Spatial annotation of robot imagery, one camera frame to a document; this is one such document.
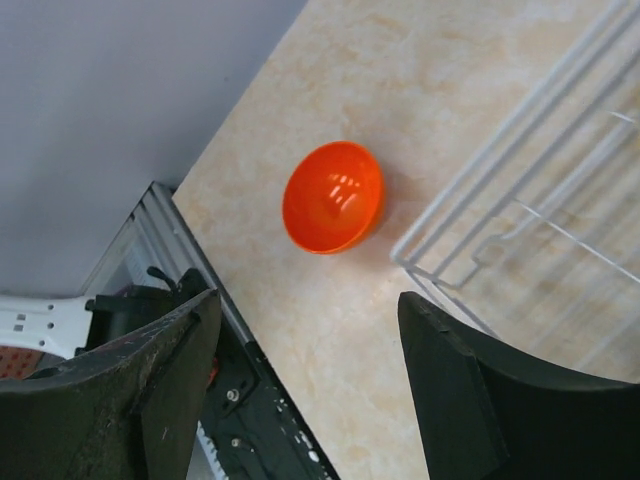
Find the white wire dish rack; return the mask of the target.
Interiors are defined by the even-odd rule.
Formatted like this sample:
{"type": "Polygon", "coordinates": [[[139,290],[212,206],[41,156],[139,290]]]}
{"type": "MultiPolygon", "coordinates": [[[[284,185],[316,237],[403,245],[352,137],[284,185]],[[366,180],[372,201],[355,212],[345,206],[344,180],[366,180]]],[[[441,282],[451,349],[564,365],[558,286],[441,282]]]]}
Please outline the white wire dish rack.
{"type": "Polygon", "coordinates": [[[638,381],[637,2],[614,2],[591,25],[391,256],[483,332],[638,381]]]}

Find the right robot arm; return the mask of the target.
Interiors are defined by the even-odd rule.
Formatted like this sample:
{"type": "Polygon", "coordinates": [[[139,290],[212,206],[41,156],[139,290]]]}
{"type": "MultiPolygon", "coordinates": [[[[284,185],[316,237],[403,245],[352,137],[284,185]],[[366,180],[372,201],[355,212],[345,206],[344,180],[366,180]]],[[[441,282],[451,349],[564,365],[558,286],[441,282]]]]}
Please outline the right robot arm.
{"type": "MultiPolygon", "coordinates": [[[[465,325],[413,292],[398,324],[433,479],[635,479],[639,388],[570,370],[465,325]]],[[[56,364],[1,381],[5,479],[183,479],[195,438],[230,479],[337,471],[254,343],[195,269],[127,297],[4,298],[11,348],[56,364]]]]}

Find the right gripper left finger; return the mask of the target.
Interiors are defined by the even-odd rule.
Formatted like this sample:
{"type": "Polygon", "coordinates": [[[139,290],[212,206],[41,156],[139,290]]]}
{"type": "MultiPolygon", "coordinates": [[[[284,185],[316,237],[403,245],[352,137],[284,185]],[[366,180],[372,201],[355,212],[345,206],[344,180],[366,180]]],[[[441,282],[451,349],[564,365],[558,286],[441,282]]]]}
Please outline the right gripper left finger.
{"type": "Polygon", "coordinates": [[[3,380],[2,478],[186,478],[220,327],[208,290],[88,353],[3,380]]]}

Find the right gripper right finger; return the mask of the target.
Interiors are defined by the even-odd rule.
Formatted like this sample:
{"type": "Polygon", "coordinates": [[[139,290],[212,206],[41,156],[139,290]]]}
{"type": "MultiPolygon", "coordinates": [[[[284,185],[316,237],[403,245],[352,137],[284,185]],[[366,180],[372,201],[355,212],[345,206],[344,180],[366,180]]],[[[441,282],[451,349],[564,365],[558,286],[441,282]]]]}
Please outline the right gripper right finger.
{"type": "Polygon", "coordinates": [[[638,478],[638,385],[529,355],[415,292],[398,325],[430,478],[638,478]]]}

